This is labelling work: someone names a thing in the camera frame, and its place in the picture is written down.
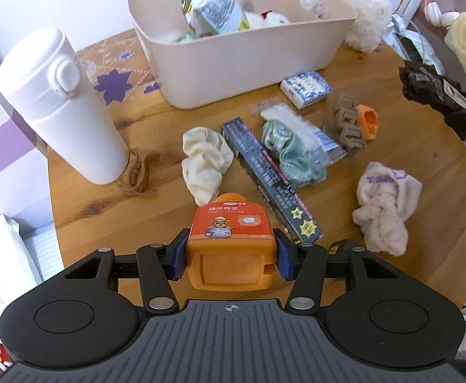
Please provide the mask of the silver green chip bag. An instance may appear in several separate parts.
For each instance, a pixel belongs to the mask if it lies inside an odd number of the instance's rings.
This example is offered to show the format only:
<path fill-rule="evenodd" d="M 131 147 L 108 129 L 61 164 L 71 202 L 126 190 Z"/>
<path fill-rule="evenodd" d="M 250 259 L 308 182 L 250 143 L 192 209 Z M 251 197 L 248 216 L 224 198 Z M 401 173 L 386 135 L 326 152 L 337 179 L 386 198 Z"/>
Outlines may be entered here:
<path fill-rule="evenodd" d="M 180 5 L 195 38 L 249 29 L 237 0 L 180 0 Z"/>

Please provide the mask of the brown fishbone hair clip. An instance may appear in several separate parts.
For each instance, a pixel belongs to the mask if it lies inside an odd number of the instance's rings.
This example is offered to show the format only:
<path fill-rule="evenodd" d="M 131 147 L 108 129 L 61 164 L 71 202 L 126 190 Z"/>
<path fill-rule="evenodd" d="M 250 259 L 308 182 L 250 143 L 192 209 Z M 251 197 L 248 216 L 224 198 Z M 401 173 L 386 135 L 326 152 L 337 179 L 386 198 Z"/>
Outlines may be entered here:
<path fill-rule="evenodd" d="M 121 176 L 114 182 L 125 195 L 146 195 L 150 178 L 150 165 L 160 159 L 154 150 L 129 150 L 129 161 Z"/>

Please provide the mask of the green snack bag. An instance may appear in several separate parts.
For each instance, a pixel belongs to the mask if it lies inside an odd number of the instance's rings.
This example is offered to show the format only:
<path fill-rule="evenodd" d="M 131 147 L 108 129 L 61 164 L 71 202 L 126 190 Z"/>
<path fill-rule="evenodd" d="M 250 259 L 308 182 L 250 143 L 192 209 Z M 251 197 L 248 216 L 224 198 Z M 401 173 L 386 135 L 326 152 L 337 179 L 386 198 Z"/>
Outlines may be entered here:
<path fill-rule="evenodd" d="M 183 35 L 179 36 L 177 40 L 175 40 L 175 42 L 185 43 L 185 42 L 194 41 L 197 38 L 198 36 L 195 34 L 193 30 L 188 30 Z"/>

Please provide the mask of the white thermos bottle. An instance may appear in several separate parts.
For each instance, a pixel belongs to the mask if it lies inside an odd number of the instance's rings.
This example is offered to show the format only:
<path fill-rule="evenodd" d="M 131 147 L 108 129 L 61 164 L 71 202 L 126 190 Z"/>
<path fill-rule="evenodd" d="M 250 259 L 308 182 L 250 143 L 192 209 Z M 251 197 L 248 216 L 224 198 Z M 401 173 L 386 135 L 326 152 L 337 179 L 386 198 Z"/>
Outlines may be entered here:
<path fill-rule="evenodd" d="M 112 183 L 124 173 L 126 142 L 59 29 L 36 30 L 15 44 L 0 65 L 0 92 L 91 183 Z"/>

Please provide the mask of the hello kitty plush clip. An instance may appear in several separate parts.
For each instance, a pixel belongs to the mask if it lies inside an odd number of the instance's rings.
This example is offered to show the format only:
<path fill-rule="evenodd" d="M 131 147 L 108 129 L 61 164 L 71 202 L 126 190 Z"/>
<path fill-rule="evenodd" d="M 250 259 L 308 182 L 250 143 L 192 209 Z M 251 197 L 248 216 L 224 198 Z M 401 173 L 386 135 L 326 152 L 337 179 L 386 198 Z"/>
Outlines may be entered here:
<path fill-rule="evenodd" d="M 256 13 L 252 0 L 241 0 L 241 8 L 250 29 L 264 29 L 289 24 L 289 20 L 278 12 L 265 11 Z"/>

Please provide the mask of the blue white tissue pack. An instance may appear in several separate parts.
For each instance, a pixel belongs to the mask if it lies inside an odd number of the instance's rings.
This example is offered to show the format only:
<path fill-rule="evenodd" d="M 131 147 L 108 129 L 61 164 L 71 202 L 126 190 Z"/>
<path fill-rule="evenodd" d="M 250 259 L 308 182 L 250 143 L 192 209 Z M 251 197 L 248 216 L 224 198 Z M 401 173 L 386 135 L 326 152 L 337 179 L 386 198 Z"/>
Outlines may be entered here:
<path fill-rule="evenodd" d="M 280 82 L 279 89 L 298 110 L 316 104 L 332 93 L 330 84 L 313 70 L 286 77 Z"/>

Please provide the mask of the clear bag of cotton swabs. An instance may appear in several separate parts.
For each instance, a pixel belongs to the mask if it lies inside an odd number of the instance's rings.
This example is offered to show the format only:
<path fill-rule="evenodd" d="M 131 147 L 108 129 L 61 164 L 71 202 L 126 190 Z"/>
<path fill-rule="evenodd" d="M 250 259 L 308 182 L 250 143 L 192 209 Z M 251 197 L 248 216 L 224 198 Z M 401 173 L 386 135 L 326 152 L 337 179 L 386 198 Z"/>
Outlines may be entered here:
<path fill-rule="evenodd" d="M 347 156 L 347 151 L 342 145 L 277 97 L 252 104 L 249 110 L 252 114 L 261 116 L 265 121 L 278 120 L 283 123 L 304 142 L 307 149 L 321 148 L 327 155 L 325 160 L 327 166 Z"/>

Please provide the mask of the orange bear print box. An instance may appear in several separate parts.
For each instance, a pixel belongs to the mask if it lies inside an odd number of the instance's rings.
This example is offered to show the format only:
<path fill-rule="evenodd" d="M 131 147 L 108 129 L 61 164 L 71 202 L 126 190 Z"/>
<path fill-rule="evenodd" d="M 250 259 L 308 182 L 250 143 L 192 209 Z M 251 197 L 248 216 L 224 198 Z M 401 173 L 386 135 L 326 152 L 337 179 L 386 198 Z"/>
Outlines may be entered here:
<path fill-rule="evenodd" d="M 186 245 L 186 267 L 194 288 L 267 289 L 276 261 L 277 245 L 262 205 L 228 193 L 195 212 Z"/>

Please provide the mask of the striped light blue cloth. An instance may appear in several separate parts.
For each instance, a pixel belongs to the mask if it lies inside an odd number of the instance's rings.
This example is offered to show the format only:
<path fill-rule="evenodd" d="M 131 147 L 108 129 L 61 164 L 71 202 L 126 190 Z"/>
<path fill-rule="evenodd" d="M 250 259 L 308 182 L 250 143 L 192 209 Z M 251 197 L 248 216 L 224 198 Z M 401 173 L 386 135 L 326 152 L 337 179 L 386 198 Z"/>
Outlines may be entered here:
<path fill-rule="evenodd" d="M 433 66 L 439 74 L 445 73 L 436 51 L 412 20 L 393 13 L 383 41 L 404 60 L 421 62 Z"/>

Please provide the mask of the black star print box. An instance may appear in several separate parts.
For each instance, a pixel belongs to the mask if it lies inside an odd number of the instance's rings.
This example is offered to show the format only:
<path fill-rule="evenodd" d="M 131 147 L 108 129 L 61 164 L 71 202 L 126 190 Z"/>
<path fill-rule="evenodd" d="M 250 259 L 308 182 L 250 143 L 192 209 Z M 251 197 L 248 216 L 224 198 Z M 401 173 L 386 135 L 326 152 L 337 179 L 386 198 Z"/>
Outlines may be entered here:
<path fill-rule="evenodd" d="M 323 232 L 318 222 L 245 123 L 232 119 L 222 124 L 221 134 L 293 242 L 319 240 Z"/>

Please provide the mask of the pink white headphones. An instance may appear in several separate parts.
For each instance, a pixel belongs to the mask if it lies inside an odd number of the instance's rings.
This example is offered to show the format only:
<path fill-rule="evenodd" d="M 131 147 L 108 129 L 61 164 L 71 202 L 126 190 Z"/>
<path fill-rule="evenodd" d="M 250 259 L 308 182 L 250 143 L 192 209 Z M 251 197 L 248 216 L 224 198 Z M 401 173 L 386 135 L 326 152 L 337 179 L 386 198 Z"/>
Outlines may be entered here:
<path fill-rule="evenodd" d="M 448 29 L 463 12 L 466 0 L 424 0 L 424 17 L 435 28 Z"/>

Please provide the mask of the purple flower placemat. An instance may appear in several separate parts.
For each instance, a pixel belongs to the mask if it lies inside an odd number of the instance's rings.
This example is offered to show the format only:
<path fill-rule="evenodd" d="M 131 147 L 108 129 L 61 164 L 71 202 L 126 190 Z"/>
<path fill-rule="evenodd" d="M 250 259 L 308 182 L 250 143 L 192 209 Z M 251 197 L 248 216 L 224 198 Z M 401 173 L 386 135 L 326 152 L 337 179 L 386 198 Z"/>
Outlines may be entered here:
<path fill-rule="evenodd" d="M 77 56 L 106 109 L 160 89 L 134 29 L 81 49 Z"/>

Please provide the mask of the beige purple knit sock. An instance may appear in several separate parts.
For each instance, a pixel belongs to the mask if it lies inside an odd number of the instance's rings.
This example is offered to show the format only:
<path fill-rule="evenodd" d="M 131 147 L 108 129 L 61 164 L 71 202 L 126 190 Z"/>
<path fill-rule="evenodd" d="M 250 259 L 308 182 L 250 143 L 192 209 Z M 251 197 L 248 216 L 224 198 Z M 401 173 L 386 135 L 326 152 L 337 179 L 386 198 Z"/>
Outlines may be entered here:
<path fill-rule="evenodd" d="M 353 223 L 364 234 L 371 252 L 399 257 L 406 252 L 406 220 L 416 211 L 423 185 L 402 169 L 369 162 L 357 187 L 358 208 Z"/>

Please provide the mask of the green plaid scrunchie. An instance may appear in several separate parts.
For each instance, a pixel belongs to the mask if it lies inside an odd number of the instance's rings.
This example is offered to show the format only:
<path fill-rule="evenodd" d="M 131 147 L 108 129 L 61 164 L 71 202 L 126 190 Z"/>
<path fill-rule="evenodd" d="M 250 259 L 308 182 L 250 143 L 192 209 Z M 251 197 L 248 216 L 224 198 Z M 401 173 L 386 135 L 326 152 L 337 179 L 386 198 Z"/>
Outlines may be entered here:
<path fill-rule="evenodd" d="M 293 189 L 325 180 L 329 157 L 318 142 L 306 143 L 285 124 L 271 119 L 262 128 L 262 143 Z"/>

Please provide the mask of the white fluffy plush toy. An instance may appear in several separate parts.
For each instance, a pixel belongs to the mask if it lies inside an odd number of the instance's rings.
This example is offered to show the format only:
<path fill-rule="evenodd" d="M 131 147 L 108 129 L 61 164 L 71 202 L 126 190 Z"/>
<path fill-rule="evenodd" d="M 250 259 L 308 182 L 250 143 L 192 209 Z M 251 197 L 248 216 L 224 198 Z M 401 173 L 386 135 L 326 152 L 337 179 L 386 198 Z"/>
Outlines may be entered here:
<path fill-rule="evenodd" d="M 356 13 L 344 43 L 351 49 L 372 53 L 380 44 L 392 16 L 390 0 L 341 0 Z"/>

